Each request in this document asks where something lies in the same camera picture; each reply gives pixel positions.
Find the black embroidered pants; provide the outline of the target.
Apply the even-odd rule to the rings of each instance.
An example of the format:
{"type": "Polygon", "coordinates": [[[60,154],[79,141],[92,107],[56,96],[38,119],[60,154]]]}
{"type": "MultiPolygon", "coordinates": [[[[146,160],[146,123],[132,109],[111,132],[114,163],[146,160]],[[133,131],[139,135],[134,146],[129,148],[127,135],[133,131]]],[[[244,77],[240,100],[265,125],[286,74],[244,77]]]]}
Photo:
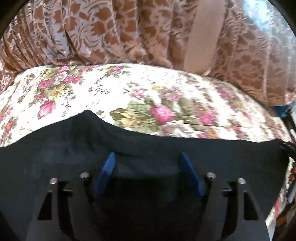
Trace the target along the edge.
{"type": "Polygon", "coordinates": [[[99,240],[197,240],[202,200],[180,170],[182,153],[200,178],[245,179],[266,220],[289,163],[282,142],[157,137],[86,110],[1,148],[1,240],[27,240],[52,178],[97,176],[111,152],[115,168],[96,202],[99,240]]]}

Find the brown floral curtain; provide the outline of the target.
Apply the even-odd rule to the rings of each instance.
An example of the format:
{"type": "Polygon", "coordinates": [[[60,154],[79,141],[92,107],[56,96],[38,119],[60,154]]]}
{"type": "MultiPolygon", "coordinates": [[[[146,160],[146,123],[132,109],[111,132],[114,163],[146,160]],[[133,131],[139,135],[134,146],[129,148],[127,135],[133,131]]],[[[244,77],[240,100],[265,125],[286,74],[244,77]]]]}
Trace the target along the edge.
{"type": "Polygon", "coordinates": [[[144,63],[295,100],[295,30],[269,1],[1,1],[1,90],[43,65],[144,63]]]}

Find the floral bed sheet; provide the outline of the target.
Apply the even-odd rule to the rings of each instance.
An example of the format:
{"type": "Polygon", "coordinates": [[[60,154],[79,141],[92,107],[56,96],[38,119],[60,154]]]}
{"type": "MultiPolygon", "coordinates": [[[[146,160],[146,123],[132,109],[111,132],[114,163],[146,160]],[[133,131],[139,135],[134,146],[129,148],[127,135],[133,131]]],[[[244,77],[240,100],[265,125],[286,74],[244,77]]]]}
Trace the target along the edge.
{"type": "Polygon", "coordinates": [[[272,109],[225,81],[140,64],[47,65],[19,74],[1,94],[1,147],[85,110],[156,136],[291,140],[272,109]]]}

